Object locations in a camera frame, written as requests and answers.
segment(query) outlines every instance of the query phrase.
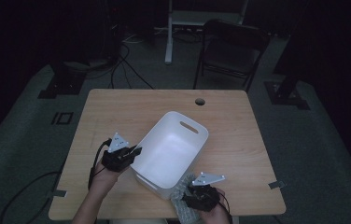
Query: person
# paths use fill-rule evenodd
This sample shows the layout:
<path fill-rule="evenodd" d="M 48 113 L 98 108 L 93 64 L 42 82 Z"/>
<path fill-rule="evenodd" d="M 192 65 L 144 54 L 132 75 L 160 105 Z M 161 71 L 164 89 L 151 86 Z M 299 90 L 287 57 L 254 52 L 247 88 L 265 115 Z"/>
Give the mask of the person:
<path fill-rule="evenodd" d="M 129 167 L 123 171 L 117 173 L 105 169 L 101 161 L 99 161 L 95 168 L 95 173 L 97 174 L 92 182 L 91 188 L 89 189 L 88 194 L 85 196 L 82 204 L 78 208 L 72 223 L 73 224 L 88 224 L 94 223 L 97 214 L 99 213 L 103 199 L 108 194 L 108 192 L 114 187 L 118 181 L 118 177 Z M 225 192 L 221 189 L 217 189 L 220 194 L 220 202 L 224 202 L 222 195 L 225 195 Z M 217 204 L 210 212 L 198 211 L 202 221 L 205 224 L 228 224 L 228 217 L 222 207 Z"/>

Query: white container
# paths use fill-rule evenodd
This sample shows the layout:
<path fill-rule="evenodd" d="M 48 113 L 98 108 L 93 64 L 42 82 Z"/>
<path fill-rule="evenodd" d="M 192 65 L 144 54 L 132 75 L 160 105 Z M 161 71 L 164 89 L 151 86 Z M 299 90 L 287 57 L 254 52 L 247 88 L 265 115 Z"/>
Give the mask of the white container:
<path fill-rule="evenodd" d="M 135 177 L 163 199 L 170 199 L 207 137 L 207 129 L 193 119 L 175 111 L 166 113 L 138 144 L 143 150 L 131 165 Z"/>

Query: wooden table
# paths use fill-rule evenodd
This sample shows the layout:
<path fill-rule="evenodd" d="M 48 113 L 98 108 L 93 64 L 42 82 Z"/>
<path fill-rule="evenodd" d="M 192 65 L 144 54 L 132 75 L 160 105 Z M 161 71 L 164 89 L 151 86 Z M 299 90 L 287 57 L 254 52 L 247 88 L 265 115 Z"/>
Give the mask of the wooden table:
<path fill-rule="evenodd" d="M 196 105 L 202 98 L 205 105 Z M 72 219 L 88 192 L 88 176 L 97 148 L 118 132 L 138 144 L 159 119 L 177 111 L 201 123 L 209 137 L 194 173 L 225 175 L 213 187 L 223 189 L 233 216 L 275 215 L 286 211 L 260 130 L 244 91 L 92 90 L 80 118 L 49 217 Z M 136 181 L 132 169 L 105 198 L 99 218 L 176 217 L 165 201 Z"/>

